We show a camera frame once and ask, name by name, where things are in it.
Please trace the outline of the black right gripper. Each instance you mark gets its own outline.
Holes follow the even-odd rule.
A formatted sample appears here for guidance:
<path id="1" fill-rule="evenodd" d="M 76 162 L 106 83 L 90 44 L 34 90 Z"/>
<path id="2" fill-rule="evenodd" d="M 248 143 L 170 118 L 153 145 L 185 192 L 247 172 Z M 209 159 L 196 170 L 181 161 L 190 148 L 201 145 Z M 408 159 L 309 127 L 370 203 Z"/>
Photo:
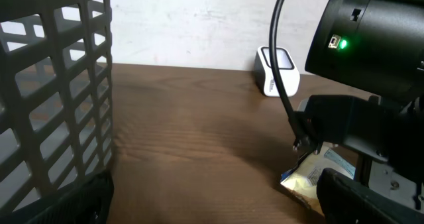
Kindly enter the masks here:
<path id="1" fill-rule="evenodd" d="M 423 224 L 423 108 L 354 104 L 355 179 L 326 168 L 317 197 L 327 223 Z"/>

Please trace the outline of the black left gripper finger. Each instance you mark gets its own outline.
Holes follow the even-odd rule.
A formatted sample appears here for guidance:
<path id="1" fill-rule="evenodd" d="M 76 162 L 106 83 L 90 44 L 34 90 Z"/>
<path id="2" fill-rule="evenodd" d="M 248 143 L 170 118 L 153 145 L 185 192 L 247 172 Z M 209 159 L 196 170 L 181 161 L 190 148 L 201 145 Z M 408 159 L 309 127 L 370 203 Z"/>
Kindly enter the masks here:
<path id="1" fill-rule="evenodd" d="M 106 223 L 113 194 L 111 171 L 103 170 L 2 216 L 1 224 Z"/>

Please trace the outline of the white snack bag blue edges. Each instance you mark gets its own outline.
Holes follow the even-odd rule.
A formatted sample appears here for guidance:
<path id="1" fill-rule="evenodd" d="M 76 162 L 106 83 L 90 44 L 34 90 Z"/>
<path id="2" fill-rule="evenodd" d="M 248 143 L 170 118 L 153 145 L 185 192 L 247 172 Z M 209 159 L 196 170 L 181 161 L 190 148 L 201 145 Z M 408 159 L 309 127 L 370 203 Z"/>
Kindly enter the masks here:
<path id="1" fill-rule="evenodd" d="M 317 197 L 317 183 L 325 168 L 332 168 L 350 179 L 354 178 L 355 167 L 332 148 L 323 146 L 319 154 L 303 155 L 294 168 L 284 172 L 280 185 L 305 202 L 307 208 L 323 215 Z"/>

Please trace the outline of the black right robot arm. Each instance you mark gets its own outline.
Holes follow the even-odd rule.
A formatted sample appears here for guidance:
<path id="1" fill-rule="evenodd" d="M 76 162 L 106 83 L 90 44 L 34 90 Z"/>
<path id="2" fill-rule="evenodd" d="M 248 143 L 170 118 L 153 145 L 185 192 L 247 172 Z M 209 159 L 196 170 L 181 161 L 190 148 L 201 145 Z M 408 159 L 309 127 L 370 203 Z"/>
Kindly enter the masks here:
<path id="1" fill-rule="evenodd" d="M 329 0 L 305 69 L 371 93 L 311 96 L 312 137 L 359 153 L 356 181 L 422 212 L 423 0 Z"/>

